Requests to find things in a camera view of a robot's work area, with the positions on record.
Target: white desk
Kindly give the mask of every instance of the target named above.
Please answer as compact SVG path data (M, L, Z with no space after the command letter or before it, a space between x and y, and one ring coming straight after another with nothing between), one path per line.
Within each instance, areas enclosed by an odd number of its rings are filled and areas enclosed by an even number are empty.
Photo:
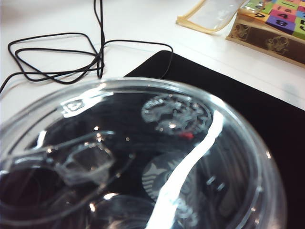
M215 35L203 34L175 24L198 0L104 0L104 31L107 40L134 39L165 42L174 52L251 87L305 110L305 69L243 47L225 38L231 26ZM9 56L10 41L50 33L78 31L88 34L99 47L99 27L93 0L1 0L1 82L19 71ZM83 38L27 42L20 47L89 49ZM122 77L163 47L110 44L105 50L104 78ZM22 57L44 71L84 66L91 57L76 54L31 52ZM95 73L85 79L96 79ZM15 76L1 95L1 123L39 98L67 86L29 83Z

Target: black wire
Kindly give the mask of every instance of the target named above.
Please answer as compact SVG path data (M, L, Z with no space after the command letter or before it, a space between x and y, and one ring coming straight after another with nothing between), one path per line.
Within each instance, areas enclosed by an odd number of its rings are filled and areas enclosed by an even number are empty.
M105 47L106 44L111 43L111 42L134 42L134 43L163 45L163 46L169 47L171 49L170 59L169 59L169 62L168 62L167 69L164 72L164 74L160 77L160 79L164 78L164 76L168 73L168 71L170 69L172 59L173 59L173 48L170 45L165 44L165 43L159 43L159 42L146 42L146 41L122 40L122 39L105 41L105 34L104 34L104 27L103 27L103 4L102 4L102 0L100 0L100 17L98 15L97 9L96 9L96 0L93 0L93 9L94 9L95 17L96 17L96 19L98 21L98 24L100 26L100 29L101 29L101 34L100 34L100 36L101 36L100 37L101 48L98 52L94 48L94 45L91 42L90 38L86 34L81 33L81 32L63 32L63 33L47 34L47 35L23 38L23 39L19 39L19 40L10 42L8 44L8 50L9 50L10 55L12 56L12 58L14 59L14 61L18 65L18 67L20 68L20 72L13 73L13 74L9 75L4 80L4 82L1 84L1 87L0 87L0 93L3 91L5 85L8 83L8 81L16 75L23 75L27 80L32 81L32 82L53 80L53 81L55 81L57 83L61 83L61 84L72 84L72 83L75 83L75 82L79 81L80 79L82 79L86 75L87 72L96 71L97 77L99 79L101 79L102 74L103 74L103 69L104 69L104 66L105 66L104 65L104 47ZM57 37L57 36L67 36L67 35L78 35L78 36L85 37L87 39L87 41L89 42L89 45L92 48L92 52L81 51L81 50L71 50L71 49L51 49L51 48L38 48L38 47L18 49L18 50L16 50L15 53L13 53L12 50L11 50L13 45L15 45L17 43L20 43L20 42L35 40L35 39L41 39L41 38L45 38L45 37ZM68 71L42 72L39 69L35 68L33 65L31 65L28 62L26 62L25 60L23 60L19 56L19 53L27 52L27 51L73 52L73 53L91 55L91 56L94 56L94 59L91 61L90 64L88 64L88 65L86 65L82 68L68 70ZM33 70L33 72L26 72L23 69L22 64L30 67ZM75 79L70 80L70 81L63 81L61 79L58 79L58 77L64 77L64 76L70 77L71 74L75 74L75 73L81 73L81 74L79 76L77 76ZM30 77L31 75L42 75L43 77L42 78L32 78L32 77Z

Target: plastic pouch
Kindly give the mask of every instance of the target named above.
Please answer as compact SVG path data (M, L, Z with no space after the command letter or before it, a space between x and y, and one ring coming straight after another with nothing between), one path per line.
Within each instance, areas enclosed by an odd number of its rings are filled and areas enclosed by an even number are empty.
M258 13L269 0L201 0L176 23L193 30L213 33L224 28L240 9L243 13Z

